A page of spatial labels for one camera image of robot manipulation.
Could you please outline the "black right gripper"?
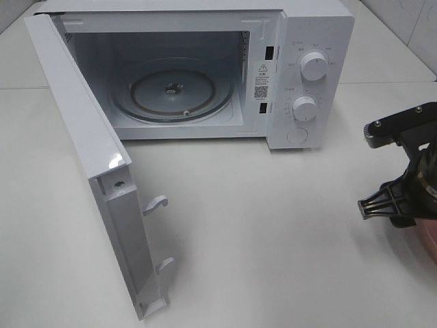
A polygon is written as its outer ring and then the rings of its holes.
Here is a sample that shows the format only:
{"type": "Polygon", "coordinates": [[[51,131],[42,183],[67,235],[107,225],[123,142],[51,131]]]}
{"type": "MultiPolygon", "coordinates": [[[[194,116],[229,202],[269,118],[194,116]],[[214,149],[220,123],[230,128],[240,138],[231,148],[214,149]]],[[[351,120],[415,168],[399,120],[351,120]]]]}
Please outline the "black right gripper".
{"type": "Polygon", "coordinates": [[[358,201],[364,219],[389,217],[396,228],[415,226],[418,220],[436,220],[436,102],[380,118],[367,125],[392,135],[410,162],[399,178],[384,182],[373,195],[358,201]]]}

